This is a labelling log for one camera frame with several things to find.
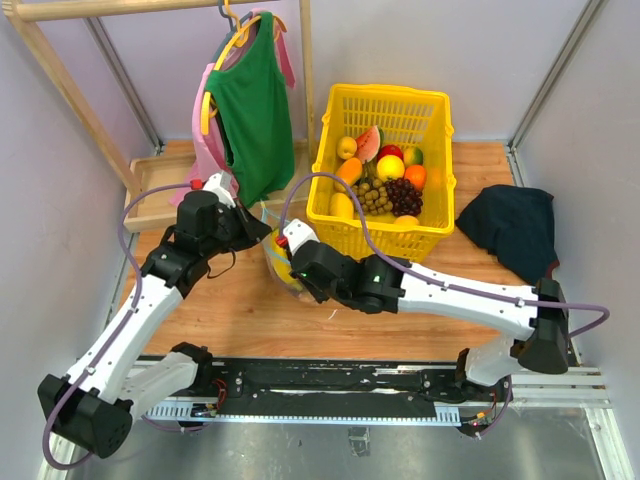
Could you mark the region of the clear zip top bag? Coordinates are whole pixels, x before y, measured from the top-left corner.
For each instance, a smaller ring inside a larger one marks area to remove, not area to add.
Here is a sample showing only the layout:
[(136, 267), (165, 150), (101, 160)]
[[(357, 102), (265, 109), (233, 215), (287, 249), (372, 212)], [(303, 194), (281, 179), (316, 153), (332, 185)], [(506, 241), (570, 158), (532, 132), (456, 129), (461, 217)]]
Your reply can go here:
[(269, 210), (264, 201), (260, 202), (260, 207), (261, 221), (272, 228), (272, 233), (261, 243), (272, 277), (297, 300), (309, 304), (314, 303), (315, 299), (311, 293), (298, 279), (290, 275), (291, 266), (287, 253), (276, 242), (280, 234), (280, 216)]

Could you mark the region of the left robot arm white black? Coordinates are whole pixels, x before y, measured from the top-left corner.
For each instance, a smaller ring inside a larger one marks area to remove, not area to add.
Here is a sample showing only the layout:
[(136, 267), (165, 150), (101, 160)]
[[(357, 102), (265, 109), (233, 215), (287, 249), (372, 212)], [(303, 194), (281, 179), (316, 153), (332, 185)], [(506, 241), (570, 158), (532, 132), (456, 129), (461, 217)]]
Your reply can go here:
[(143, 264), (132, 265), (134, 288), (108, 327), (65, 375), (47, 375), (38, 387), (46, 418), (41, 446), (50, 466), (66, 467), (51, 452), (53, 434), (107, 458), (166, 397), (184, 389), (200, 396), (212, 388), (211, 354), (188, 343), (141, 374), (129, 372), (160, 324), (209, 276), (213, 257), (251, 249), (270, 233), (222, 187), (185, 195), (175, 224)]

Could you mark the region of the yellow banana toy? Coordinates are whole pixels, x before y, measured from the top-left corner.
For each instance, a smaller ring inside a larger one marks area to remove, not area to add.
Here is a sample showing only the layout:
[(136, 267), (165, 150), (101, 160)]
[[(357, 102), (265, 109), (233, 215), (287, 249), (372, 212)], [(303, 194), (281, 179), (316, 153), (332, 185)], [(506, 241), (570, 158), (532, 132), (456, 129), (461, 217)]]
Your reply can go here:
[(293, 294), (300, 294), (303, 290), (302, 285), (290, 275), (290, 262), (285, 250), (277, 243), (278, 237), (279, 232), (275, 231), (270, 237), (267, 249), (272, 269), (275, 275)]

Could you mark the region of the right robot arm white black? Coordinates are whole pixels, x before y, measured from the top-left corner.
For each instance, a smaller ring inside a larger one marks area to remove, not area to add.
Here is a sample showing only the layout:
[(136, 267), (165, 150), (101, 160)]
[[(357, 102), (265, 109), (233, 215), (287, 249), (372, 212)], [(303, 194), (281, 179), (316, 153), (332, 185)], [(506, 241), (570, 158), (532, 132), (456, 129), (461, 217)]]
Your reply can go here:
[(463, 399), (477, 399), (520, 370), (559, 375), (569, 369), (565, 310), (536, 304), (558, 301), (561, 289), (554, 281), (544, 279), (530, 289), (465, 280), (457, 291), (454, 276), (400, 258), (355, 260), (314, 240), (293, 249), (291, 268), (319, 303), (332, 299), (366, 314), (435, 314), (500, 331), (493, 341), (459, 354), (452, 378)]

